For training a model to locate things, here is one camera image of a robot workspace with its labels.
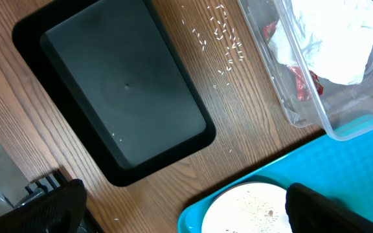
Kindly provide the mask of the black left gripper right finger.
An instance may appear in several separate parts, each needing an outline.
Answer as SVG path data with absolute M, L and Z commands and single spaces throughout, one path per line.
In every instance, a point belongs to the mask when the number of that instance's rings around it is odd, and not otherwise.
M 373 222 L 300 183 L 288 187 L 285 208 L 293 233 L 373 233 Z

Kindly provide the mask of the red snack wrapper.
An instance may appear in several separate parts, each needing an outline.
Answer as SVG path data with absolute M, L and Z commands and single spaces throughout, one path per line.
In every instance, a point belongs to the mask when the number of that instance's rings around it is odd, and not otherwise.
M 277 21 L 273 21 L 263 28 L 263 35 L 267 42 L 269 42 L 269 40 L 273 37 L 273 34 L 276 30 L 276 25 L 277 25 Z M 305 101 L 311 100 L 311 94 L 308 89 L 306 80 L 302 75 L 302 71 L 300 67 L 292 67 L 288 65 L 286 67 L 294 75 L 295 87 L 297 89 L 297 100 L 299 102 L 305 102 Z M 322 95 L 324 91 L 324 87 L 320 83 L 319 77 L 313 71 L 310 71 L 310 75 L 315 84 L 315 88 L 318 94 Z

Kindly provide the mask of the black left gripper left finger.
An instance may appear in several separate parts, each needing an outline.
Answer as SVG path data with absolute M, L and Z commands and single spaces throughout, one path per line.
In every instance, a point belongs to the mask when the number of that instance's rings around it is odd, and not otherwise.
M 85 214 L 87 192 L 79 179 L 0 217 L 0 233 L 76 232 Z

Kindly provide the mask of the white napkin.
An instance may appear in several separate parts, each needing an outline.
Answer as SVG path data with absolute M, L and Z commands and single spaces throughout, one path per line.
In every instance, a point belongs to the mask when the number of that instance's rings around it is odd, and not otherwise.
M 292 0 L 291 7 L 308 69 L 336 84 L 360 84 L 373 47 L 373 1 Z

